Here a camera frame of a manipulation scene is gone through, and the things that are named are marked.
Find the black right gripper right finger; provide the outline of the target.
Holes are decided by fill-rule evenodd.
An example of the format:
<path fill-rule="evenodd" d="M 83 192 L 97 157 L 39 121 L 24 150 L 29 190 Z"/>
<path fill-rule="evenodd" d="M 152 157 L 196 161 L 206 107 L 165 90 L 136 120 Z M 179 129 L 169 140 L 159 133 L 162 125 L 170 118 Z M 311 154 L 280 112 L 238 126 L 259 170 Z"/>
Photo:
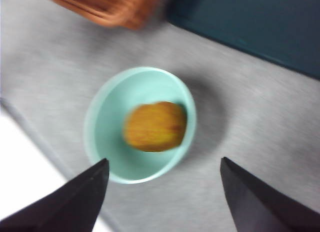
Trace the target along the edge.
<path fill-rule="evenodd" d="M 227 157 L 224 195 L 237 231 L 319 231 L 320 214 L 286 196 Z"/>

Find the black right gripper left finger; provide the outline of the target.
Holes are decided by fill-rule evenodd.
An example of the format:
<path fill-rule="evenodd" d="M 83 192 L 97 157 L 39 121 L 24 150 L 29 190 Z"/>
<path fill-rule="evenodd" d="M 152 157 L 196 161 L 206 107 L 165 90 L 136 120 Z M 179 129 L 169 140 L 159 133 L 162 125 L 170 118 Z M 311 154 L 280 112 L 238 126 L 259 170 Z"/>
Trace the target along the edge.
<path fill-rule="evenodd" d="M 102 159 L 74 179 L 1 220 L 1 231 L 92 231 L 109 181 Z"/>

